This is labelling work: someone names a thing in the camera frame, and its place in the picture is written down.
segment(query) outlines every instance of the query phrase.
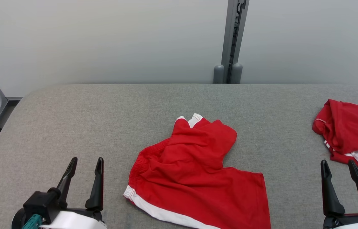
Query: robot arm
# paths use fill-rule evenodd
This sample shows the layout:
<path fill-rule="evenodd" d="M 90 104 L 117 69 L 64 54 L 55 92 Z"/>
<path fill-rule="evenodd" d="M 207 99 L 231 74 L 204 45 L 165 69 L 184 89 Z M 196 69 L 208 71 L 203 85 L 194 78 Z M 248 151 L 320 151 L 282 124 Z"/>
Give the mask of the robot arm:
<path fill-rule="evenodd" d="M 104 160 L 99 158 L 94 174 L 93 188 L 86 201 L 86 209 L 67 207 L 67 193 L 77 167 L 77 157 L 72 158 L 56 188 L 47 192 L 36 191 L 24 203 L 12 220 L 12 229 L 106 229 L 102 221 Z"/>
<path fill-rule="evenodd" d="M 348 163 L 352 180 L 358 191 L 358 167 L 353 160 Z M 323 213 L 326 216 L 323 223 L 324 229 L 358 229 L 358 213 L 345 214 L 344 206 L 340 204 L 333 184 L 331 183 L 331 171 L 327 161 L 321 161 L 321 187 L 323 191 Z"/>

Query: white stripe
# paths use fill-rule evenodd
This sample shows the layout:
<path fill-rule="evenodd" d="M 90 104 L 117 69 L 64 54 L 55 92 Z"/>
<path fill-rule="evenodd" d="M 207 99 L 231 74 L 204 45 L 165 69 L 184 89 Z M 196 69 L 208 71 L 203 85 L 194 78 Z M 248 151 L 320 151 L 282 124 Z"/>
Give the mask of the white stripe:
<path fill-rule="evenodd" d="M 325 120 L 323 120 L 323 119 L 315 119 L 315 121 L 322 121 L 322 122 L 324 122 L 324 123 L 327 123 Z"/>
<path fill-rule="evenodd" d="M 189 120 L 190 128 L 193 128 L 196 123 L 200 122 L 202 120 L 203 116 L 200 114 L 194 113 L 192 119 Z"/>
<path fill-rule="evenodd" d="M 182 116 L 180 116 L 180 117 L 178 117 L 178 118 L 176 119 L 176 121 L 177 121 L 177 120 L 179 120 L 179 119 L 184 119 L 184 120 L 186 120 L 186 119 L 185 119 L 185 117 L 184 117 L 183 115 L 182 115 Z"/>
<path fill-rule="evenodd" d="M 189 226 L 199 229 L 219 229 L 218 227 L 206 225 L 200 221 L 197 221 L 189 216 L 164 210 L 160 207 L 154 206 L 146 202 L 142 197 L 140 197 L 131 186 L 127 186 L 127 189 L 124 192 L 124 197 L 134 202 L 134 204 L 140 209 L 144 210 L 146 213 L 150 214 L 152 217 L 167 221 L 171 223 L 176 223 L 183 226 Z"/>
<path fill-rule="evenodd" d="M 327 141 L 324 141 L 324 144 L 327 146 L 327 148 L 329 148 L 330 149 L 330 145 L 327 143 Z"/>

